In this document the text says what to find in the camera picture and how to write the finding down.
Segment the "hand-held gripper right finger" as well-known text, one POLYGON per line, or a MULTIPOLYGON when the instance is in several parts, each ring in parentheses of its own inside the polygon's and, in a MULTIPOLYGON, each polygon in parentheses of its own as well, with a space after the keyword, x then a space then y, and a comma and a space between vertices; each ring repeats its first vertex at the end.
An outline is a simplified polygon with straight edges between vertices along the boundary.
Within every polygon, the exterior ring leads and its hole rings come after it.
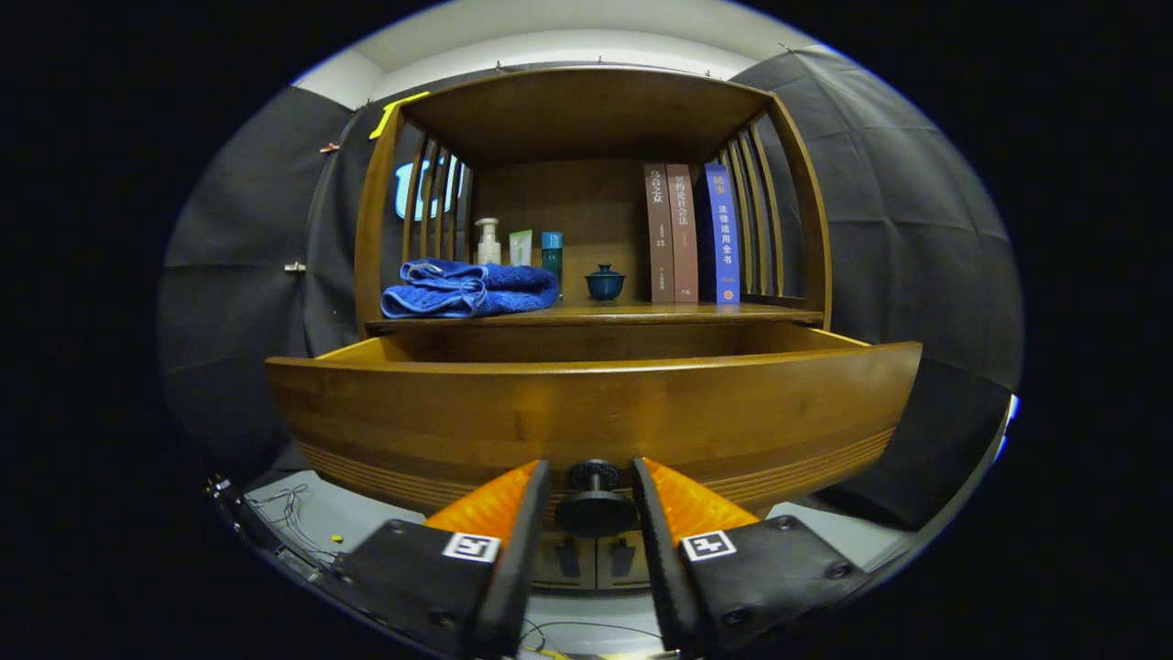
POLYGON ((686 515, 674 494, 707 489, 633 460, 633 502, 663 648, 680 656, 777 656, 784 640, 842 608, 867 573, 795 515, 750 523, 686 515))

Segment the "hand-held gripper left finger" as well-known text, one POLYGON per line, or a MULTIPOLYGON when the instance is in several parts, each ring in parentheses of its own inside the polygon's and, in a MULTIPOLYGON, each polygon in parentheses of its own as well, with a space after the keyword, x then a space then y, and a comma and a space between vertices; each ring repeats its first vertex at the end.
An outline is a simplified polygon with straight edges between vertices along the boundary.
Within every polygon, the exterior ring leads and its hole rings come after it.
POLYGON ((416 523, 389 519, 325 572, 357 614, 440 659, 515 655, 550 467, 533 460, 416 523))

